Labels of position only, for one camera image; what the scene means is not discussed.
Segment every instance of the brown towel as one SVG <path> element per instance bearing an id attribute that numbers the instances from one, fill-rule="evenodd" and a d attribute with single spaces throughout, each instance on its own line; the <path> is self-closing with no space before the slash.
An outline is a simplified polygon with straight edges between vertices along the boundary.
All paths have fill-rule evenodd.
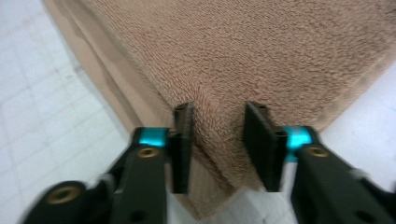
<path id="1" fill-rule="evenodd" d="M 165 102 L 194 101 L 194 156 L 228 192 L 258 184 L 245 101 L 322 129 L 395 59 L 394 0 L 81 1 Z M 182 199 L 198 218 L 220 204 L 202 188 Z"/>

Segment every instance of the cyan light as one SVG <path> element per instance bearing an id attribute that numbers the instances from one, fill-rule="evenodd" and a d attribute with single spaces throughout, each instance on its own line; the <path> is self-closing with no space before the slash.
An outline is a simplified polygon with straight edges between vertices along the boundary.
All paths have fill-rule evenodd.
<path id="1" fill-rule="evenodd" d="M 140 134 L 139 144 L 165 147 L 167 128 L 145 128 Z"/>
<path id="2" fill-rule="evenodd" d="M 283 130 L 288 133 L 288 141 L 286 148 L 288 155 L 286 162 L 297 162 L 297 158 L 294 156 L 294 152 L 299 150 L 304 144 L 312 143 L 311 134 L 303 126 L 284 126 Z"/>

